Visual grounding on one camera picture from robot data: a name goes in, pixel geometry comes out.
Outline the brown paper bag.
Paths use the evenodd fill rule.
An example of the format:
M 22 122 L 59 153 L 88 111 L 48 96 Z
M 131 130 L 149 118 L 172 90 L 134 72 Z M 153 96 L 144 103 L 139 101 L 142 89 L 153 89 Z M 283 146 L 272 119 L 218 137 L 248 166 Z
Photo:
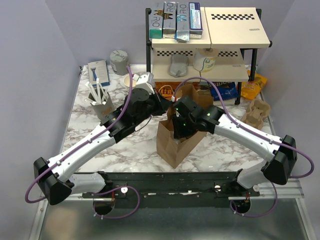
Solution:
M 199 95 L 193 84 L 181 86 L 176 97 L 189 96 L 203 109 L 206 109 L 214 103 L 213 97 L 208 95 Z M 172 118 L 176 115 L 176 110 L 170 107 L 166 113 L 167 119 L 158 124 L 156 136 L 156 151 L 158 155 L 165 160 L 174 169 L 188 156 L 188 154 L 200 143 L 207 135 L 206 132 L 198 131 L 188 139 L 175 139 Z

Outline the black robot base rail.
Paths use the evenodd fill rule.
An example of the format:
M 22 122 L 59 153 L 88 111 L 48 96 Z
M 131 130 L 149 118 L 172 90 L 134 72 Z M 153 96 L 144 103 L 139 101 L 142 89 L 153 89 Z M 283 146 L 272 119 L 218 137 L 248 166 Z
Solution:
M 235 182 L 237 172 L 103 172 L 105 186 L 73 193 L 94 202 L 115 201 L 116 208 L 226 208 L 230 198 L 258 197 L 258 190 Z

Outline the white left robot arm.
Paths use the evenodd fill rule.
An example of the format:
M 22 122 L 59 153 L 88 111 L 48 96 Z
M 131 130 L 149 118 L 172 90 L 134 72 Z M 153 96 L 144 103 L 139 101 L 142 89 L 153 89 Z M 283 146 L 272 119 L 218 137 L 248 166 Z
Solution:
M 110 112 L 81 141 L 49 160 L 38 158 L 33 163 L 34 177 L 48 202 L 57 205 L 68 196 L 79 193 L 107 197 L 111 191 L 111 180 L 106 173 L 76 171 L 103 150 L 133 134 L 144 120 L 165 114 L 170 106 L 171 101 L 158 93 L 135 88 L 121 106 Z

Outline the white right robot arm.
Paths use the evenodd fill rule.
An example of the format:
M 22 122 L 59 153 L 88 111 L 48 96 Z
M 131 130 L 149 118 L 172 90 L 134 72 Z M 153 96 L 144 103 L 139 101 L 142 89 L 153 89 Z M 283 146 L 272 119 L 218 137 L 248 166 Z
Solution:
M 287 184 L 297 161 L 293 137 L 266 134 L 227 115 L 218 106 L 202 108 L 188 96 L 180 98 L 173 107 L 186 120 L 188 127 L 231 139 L 263 159 L 254 166 L 238 171 L 235 180 L 230 183 L 230 191 L 234 195 L 241 196 L 254 185 L 267 181 L 277 185 Z

